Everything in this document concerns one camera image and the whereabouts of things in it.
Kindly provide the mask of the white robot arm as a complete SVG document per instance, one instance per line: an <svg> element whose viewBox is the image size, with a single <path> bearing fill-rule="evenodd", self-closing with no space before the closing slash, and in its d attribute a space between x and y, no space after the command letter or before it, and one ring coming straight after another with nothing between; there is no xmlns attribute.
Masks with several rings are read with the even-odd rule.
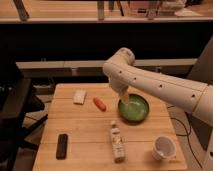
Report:
<svg viewBox="0 0 213 171"><path fill-rule="evenodd" d="M135 56L128 48L120 48L103 64L111 88L127 101L132 86L173 104L213 127L213 85L177 78L133 66Z"/></svg>

